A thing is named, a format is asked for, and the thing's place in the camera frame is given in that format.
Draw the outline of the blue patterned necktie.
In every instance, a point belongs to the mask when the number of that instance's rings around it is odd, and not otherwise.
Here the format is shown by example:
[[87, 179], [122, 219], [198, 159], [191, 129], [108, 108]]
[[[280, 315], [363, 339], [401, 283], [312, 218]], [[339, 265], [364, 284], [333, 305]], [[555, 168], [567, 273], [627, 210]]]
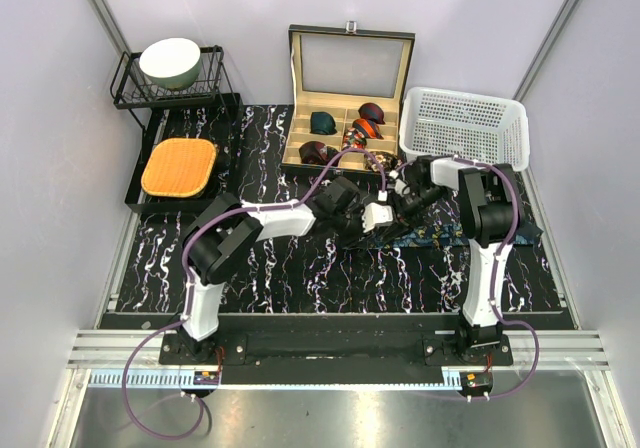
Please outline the blue patterned necktie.
[[[513, 243], [517, 246], [531, 246], [539, 242], [543, 230], [537, 225], [525, 222], [516, 231]], [[421, 227], [411, 233], [396, 238], [392, 241], [376, 241], [375, 248], [436, 248], [447, 246], [467, 246], [468, 240], [465, 237], [459, 223], [434, 225], [431, 227]]]

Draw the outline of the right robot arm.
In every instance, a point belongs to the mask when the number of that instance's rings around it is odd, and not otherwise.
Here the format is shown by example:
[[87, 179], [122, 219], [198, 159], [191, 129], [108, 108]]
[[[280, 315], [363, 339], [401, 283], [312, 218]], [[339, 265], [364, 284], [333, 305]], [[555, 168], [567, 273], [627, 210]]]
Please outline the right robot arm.
[[454, 334], [454, 352], [476, 364], [500, 350], [503, 329], [501, 292], [516, 231], [522, 221], [519, 195], [508, 164], [490, 165], [458, 156], [418, 157], [390, 173], [389, 200], [398, 222], [409, 226], [429, 205], [457, 193], [459, 219], [470, 249], [465, 301]]

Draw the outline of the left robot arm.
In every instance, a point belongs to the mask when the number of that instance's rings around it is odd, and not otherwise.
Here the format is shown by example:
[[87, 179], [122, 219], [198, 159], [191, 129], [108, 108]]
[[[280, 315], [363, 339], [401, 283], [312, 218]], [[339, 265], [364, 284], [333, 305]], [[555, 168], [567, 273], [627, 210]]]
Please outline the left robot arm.
[[344, 177], [309, 191], [301, 201], [242, 203], [224, 193], [187, 229], [182, 238], [182, 267], [187, 295], [177, 329], [181, 352], [196, 364], [215, 354], [212, 335], [219, 327], [225, 284], [240, 270], [258, 242], [280, 237], [325, 236], [357, 240], [362, 235], [364, 194]]

